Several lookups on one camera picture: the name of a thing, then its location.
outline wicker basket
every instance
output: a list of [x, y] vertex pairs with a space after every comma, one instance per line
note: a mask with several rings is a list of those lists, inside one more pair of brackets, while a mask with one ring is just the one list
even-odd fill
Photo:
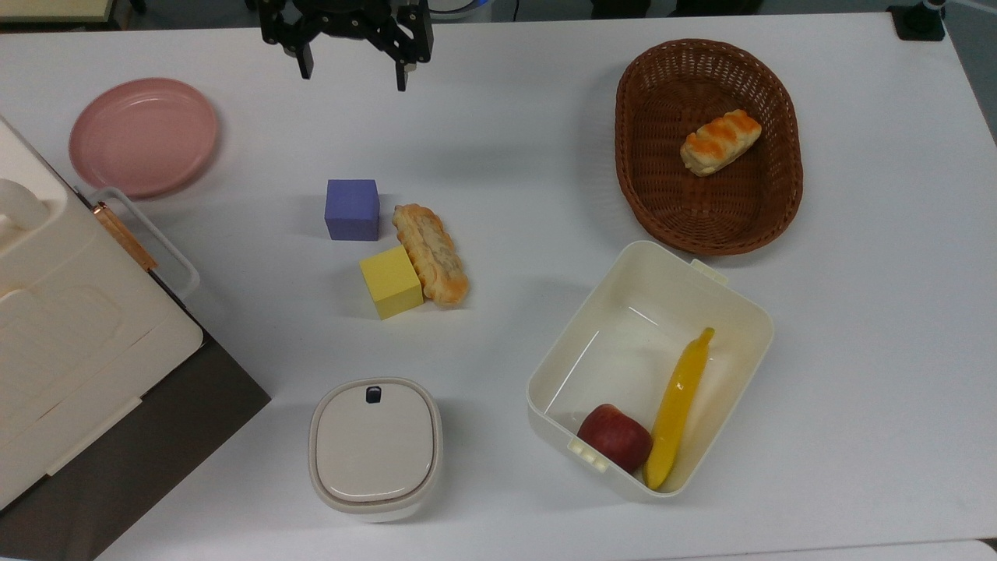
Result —
[[[712, 176], [686, 170], [685, 137], [735, 109], [762, 125], [755, 146]], [[803, 195], [793, 102], [768, 67], [733, 45], [658, 45], [620, 79], [616, 173], [638, 222], [662, 243], [704, 256], [760, 248], [786, 229]]]

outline yellow cube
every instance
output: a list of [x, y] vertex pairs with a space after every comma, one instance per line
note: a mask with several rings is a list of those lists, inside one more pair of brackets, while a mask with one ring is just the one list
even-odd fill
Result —
[[423, 286], [402, 246], [360, 261], [360, 272], [381, 319], [423, 303]]

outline red apple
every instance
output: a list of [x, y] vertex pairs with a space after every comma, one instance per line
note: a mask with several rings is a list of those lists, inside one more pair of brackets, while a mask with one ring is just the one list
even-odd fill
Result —
[[578, 429], [578, 438], [629, 473], [651, 454], [651, 433], [609, 403], [588, 413]]

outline yellow banana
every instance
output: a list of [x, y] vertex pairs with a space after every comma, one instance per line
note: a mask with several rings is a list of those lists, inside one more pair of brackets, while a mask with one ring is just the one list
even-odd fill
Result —
[[658, 416], [651, 430], [651, 455], [644, 464], [644, 484], [651, 489], [657, 489], [665, 482], [675, 464], [686, 417], [689, 416], [689, 406], [706, 368], [713, 333], [714, 329], [707, 327], [699, 338], [686, 345], [668, 380], [668, 387], [661, 398]]

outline bread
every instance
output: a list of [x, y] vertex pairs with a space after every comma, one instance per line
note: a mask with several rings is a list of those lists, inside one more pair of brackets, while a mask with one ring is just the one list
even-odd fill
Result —
[[686, 137], [679, 155], [692, 173], [705, 177], [720, 171], [755, 144], [762, 126], [743, 109], [732, 111]]
[[391, 223], [412, 260], [423, 294], [440, 305], [461, 303], [468, 293], [468, 276], [440, 217], [419, 205], [399, 205]]

